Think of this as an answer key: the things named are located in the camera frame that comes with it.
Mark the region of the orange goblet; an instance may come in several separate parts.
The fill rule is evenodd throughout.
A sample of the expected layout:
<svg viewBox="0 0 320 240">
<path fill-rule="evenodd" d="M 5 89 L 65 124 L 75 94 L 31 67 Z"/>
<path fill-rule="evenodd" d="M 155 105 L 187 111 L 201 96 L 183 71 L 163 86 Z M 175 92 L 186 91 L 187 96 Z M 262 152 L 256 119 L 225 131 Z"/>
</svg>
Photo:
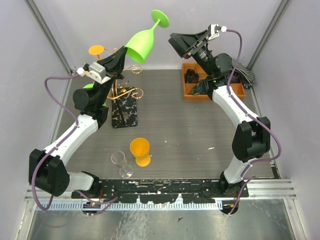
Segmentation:
<svg viewBox="0 0 320 240">
<path fill-rule="evenodd" d="M 135 162 L 140 167 L 146 167 L 151 162 L 150 143 L 147 139 L 135 138 L 129 145 L 130 152 L 135 158 Z"/>
<path fill-rule="evenodd" d="M 97 60 L 101 60 L 101 54 L 105 51 L 102 45 L 93 45 L 88 49 L 90 55 L 96 56 Z"/>
</svg>

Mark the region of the orange goblet front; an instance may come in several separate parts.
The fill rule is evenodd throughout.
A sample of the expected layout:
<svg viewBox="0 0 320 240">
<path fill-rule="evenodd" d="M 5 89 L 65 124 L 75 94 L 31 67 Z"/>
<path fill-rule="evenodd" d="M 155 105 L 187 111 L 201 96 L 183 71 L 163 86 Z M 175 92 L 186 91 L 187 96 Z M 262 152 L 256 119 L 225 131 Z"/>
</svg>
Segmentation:
<svg viewBox="0 0 320 240">
<path fill-rule="evenodd" d="M 135 162 L 140 167 L 146 167 L 151 162 L 150 143 L 147 139 L 135 138 L 129 145 L 130 152 L 135 158 Z"/>
</svg>

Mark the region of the clear wine glass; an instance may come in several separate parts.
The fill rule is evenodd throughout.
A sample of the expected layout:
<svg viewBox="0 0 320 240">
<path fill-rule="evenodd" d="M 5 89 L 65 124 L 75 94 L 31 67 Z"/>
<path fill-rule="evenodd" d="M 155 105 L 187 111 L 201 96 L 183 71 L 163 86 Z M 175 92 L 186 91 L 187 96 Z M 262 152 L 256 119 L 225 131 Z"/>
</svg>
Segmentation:
<svg viewBox="0 0 320 240">
<path fill-rule="evenodd" d="M 133 168 L 127 163 L 127 158 L 122 151 L 115 151 L 112 153 L 110 159 L 111 162 L 119 168 L 119 175 L 122 178 L 127 179 L 133 175 Z"/>
</svg>

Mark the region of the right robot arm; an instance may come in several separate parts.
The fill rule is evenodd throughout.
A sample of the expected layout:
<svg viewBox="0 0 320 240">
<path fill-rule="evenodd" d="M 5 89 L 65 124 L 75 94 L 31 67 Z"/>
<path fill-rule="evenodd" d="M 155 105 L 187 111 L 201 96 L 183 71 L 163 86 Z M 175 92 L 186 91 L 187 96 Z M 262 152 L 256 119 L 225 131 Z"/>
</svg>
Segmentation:
<svg viewBox="0 0 320 240">
<path fill-rule="evenodd" d="M 259 117 L 252 112 L 228 82 L 232 76 L 232 58 L 226 53 L 213 56 L 208 42 L 218 37 L 221 27 L 214 33 L 204 30 L 196 34 L 172 33 L 168 42 L 184 59 L 194 58 L 206 73 L 200 83 L 203 92 L 218 104 L 235 126 L 232 141 L 233 158 L 218 181 L 218 189 L 225 197 L 231 197 L 242 186 L 244 175 L 250 165 L 270 150 L 271 123 L 267 117 Z"/>
</svg>

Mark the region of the green goblet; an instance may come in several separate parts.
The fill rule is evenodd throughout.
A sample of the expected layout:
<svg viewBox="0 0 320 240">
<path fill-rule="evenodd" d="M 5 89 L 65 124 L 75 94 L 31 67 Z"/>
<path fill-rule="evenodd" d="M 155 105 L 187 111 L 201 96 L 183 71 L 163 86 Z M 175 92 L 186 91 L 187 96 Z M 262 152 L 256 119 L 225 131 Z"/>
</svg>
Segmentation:
<svg viewBox="0 0 320 240">
<path fill-rule="evenodd" d="M 89 83 L 89 84 L 85 85 L 85 86 L 83 87 L 83 89 L 92 89 L 93 86 L 94 86 L 93 83 Z M 108 107 L 108 105 L 107 105 L 106 102 L 103 103 L 103 106 L 104 106 L 104 107 Z"/>
<path fill-rule="evenodd" d="M 139 64 L 145 63 L 153 49 L 156 27 L 167 28 L 170 25 L 169 18 L 158 9 L 151 11 L 151 18 L 154 21 L 154 25 L 149 29 L 136 33 L 125 45 L 126 54 Z"/>
</svg>

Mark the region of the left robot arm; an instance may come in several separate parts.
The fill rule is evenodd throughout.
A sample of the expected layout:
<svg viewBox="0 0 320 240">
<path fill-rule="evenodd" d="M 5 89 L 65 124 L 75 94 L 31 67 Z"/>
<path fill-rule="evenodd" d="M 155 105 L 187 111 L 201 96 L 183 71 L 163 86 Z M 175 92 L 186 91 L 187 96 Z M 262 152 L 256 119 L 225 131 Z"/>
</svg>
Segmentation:
<svg viewBox="0 0 320 240">
<path fill-rule="evenodd" d="M 82 191 L 88 198 L 100 193 L 97 176 L 86 172 L 68 172 L 66 166 L 82 143 L 107 120 L 109 108 L 105 101 L 117 79 L 123 79 L 127 48 L 121 47 L 112 55 L 80 67 L 75 77 L 88 76 L 92 86 L 74 91 L 75 109 L 80 111 L 72 126 L 43 150 L 34 149 L 29 155 L 29 183 L 33 197 L 40 189 L 58 197 L 66 191 Z"/>
</svg>

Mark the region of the gold wine glass rack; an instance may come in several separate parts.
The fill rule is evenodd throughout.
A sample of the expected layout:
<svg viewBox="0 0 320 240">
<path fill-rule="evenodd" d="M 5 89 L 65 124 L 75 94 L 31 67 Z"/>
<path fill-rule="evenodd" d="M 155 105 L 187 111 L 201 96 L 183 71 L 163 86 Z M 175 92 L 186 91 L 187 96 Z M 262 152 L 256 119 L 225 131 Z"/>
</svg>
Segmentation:
<svg viewBox="0 0 320 240">
<path fill-rule="evenodd" d="M 122 79 L 112 79 L 111 94 L 111 126 L 114 129 L 136 127 L 138 125 L 137 100 L 142 98 L 141 88 L 118 83 Z"/>
</svg>

